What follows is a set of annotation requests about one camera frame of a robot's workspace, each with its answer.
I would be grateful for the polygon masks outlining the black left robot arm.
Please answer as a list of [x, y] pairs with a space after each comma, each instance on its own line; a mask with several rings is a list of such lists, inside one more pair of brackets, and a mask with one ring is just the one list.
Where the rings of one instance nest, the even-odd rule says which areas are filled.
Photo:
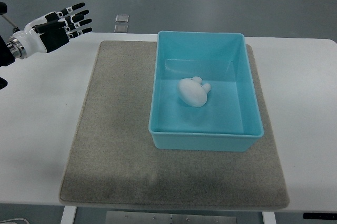
[[26, 59], [36, 53], [53, 52], [71, 39], [91, 32], [90, 27], [81, 29], [92, 21], [85, 18], [89, 11], [76, 12], [84, 6], [84, 3], [78, 3], [60, 11], [50, 12], [29, 22], [20, 30], [5, 16], [7, 5], [1, 2], [1, 16], [14, 27], [14, 34], [8, 42], [1, 39], [1, 66], [6, 67], [18, 58]]

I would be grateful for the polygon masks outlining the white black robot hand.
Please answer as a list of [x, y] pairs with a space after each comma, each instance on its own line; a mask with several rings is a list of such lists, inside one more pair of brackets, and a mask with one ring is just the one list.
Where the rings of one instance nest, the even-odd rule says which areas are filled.
[[24, 47], [26, 54], [50, 53], [57, 50], [67, 44], [69, 38], [77, 38], [92, 31], [91, 27], [75, 30], [92, 22], [91, 19], [84, 19], [89, 10], [65, 17], [84, 6], [85, 3], [78, 3], [41, 16], [28, 23], [23, 30], [17, 31], [16, 39]]

